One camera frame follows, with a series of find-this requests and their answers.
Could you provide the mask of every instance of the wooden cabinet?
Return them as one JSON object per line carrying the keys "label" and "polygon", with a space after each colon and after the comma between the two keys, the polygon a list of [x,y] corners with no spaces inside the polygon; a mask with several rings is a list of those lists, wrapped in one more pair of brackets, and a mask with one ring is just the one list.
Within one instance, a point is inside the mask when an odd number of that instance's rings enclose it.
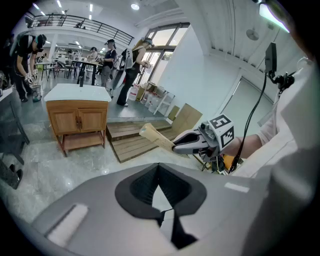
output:
{"label": "wooden cabinet", "polygon": [[47,101],[46,108],[54,135],[65,156],[66,150],[99,144],[105,147],[108,102],[53,100]]}
{"label": "wooden cabinet", "polygon": [[75,134],[80,132],[78,109],[52,109],[49,112],[51,124],[56,135]]}
{"label": "wooden cabinet", "polygon": [[106,129],[105,108],[78,108],[78,121],[82,133]]}

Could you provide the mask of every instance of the gray surface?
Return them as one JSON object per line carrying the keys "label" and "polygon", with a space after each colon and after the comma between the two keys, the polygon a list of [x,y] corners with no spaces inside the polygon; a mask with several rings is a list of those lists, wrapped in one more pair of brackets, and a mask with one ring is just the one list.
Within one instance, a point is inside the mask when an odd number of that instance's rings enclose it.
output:
{"label": "gray surface", "polygon": [[86,256],[104,253],[161,256],[176,252],[177,249],[163,235],[157,221],[131,216],[122,209],[115,197],[116,186],[121,180],[148,166],[150,164],[88,180],[50,205],[32,226],[45,234],[74,203],[80,203],[88,206],[89,211],[66,246],[68,251]]}
{"label": "gray surface", "polygon": [[[21,165],[11,154],[3,155],[3,162],[23,170],[23,178],[17,190],[0,180],[0,196],[8,210],[30,223],[43,209],[81,183],[102,175],[147,163],[167,162],[193,169],[202,165],[193,157],[183,158],[161,148],[119,163],[111,145],[105,148],[92,146],[68,152],[64,157],[52,135],[50,123],[38,122],[24,125],[30,145],[21,153],[25,164]],[[154,207],[161,211],[170,205],[160,189],[154,194]]]}
{"label": "gray surface", "polygon": [[[18,92],[16,88],[13,88],[12,98],[13,104],[16,109],[16,113],[20,118],[22,125],[34,124],[38,122],[48,121],[48,114],[46,109],[46,103],[44,96],[57,84],[76,84],[77,80],[73,77],[73,72],[70,75],[70,79],[63,78],[64,73],[60,72],[59,77],[54,79],[53,73],[51,72],[49,81],[43,74],[42,80],[42,99],[39,102],[32,102],[32,98],[29,97],[29,101],[22,103],[19,99]],[[100,75],[96,75],[96,82],[101,84]],[[83,83],[84,85],[90,85],[89,79]],[[120,94],[121,88],[114,91],[111,102],[109,102],[109,107],[107,111],[107,122],[128,122],[128,121],[145,121],[145,120],[163,120],[164,116],[157,112],[153,115],[148,109],[138,101],[128,100],[128,107],[117,105],[117,99]]]}
{"label": "gray surface", "polygon": [[[200,241],[215,236],[212,243],[223,248],[217,250],[219,255],[240,255],[251,223],[265,198],[269,177],[252,179],[212,175],[175,164],[159,164],[199,180],[207,189],[207,197],[196,213],[180,217],[184,231]],[[88,180],[50,205],[32,226],[41,234],[46,234],[74,204],[79,203],[88,206],[89,211],[66,246],[70,252],[91,256],[105,253],[161,256],[178,252],[170,242],[172,220],[164,221],[163,228],[159,228],[155,220],[128,214],[116,200],[118,183],[149,166],[136,166]],[[244,186],[249,190],[242,192],[230,189],[225,187],[226,183]]]}

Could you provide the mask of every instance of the white wall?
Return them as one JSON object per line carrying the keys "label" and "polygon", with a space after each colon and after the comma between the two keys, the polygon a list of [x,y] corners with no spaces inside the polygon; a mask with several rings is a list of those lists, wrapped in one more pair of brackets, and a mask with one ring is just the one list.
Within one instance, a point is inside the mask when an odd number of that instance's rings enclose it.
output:
{"label": "white wall", "polygon": [[[261,91],[242,79],[231,100],[223,110],[223,113],[234,122],[235,136],[242,137],[244,135],[247,119],[260,94]],[[256,134],[260,130],[258,122],[271,111],[272,107],[273,104],[263,95],[251,118],[247,135]]]}
{"label": "white wall", "polygon": [[175,95],[174,105],[185,103],[200,111],[202,122],[217,112],[236,82],[240,69],[214,56],[204,56],[190,26],[157,83]]}

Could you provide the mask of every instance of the white countertop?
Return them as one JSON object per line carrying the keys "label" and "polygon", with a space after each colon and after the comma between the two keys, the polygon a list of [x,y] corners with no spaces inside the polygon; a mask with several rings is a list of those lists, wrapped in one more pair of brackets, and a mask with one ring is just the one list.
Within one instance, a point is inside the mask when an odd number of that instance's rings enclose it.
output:
{"label": "white countertop", "polygon": [[0,101],[2,101],[5,97],[12,93],[12,87],[2,91],[2,96],[0,97]]}
{"label": "white countertop", "polygon": [[49,101],[101,101],[110,102],[109,93],[104,87],[94,85],[83,85],[73,83],[58,83],[45,97]]}

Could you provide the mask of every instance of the woman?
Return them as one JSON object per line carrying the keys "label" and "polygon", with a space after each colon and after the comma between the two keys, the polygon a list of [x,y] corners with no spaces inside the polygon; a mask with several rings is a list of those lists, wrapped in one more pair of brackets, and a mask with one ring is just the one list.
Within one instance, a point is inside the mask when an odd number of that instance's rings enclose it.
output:
{"label": "woman", "polygon": [[153,43],[151,38],[143,37],[132,48],[132,59],[134,64],[132,68],[126,70],[125,83],[116,102],[118,105],[125,107],[128,106],[128,104],[126,103],[127,94],[134,80],[137,78],[137,75],[140,71],[140,65],[144,68],[150,68],[150,64],[145,61],[142,61],[142,58],[144,57],[146,50],[152,45]]}
{"label": "woman", "polygon": [[104,60],[103,60],[103,67],[101,72],[101,86],[107,88],[107,81],[109,79],[111,69],[114,65],[114,61],[117,57],[116,53],[116,44],[115,40],[110,39],[106,42],[108,51],[105,54]]}
{"label": "woman", "polygon": [[92,51],[92,53],[86,57],[88,62],[95,61],[96,58],[98,57],[98,52],[96,47],[92,47],[90,51]]}

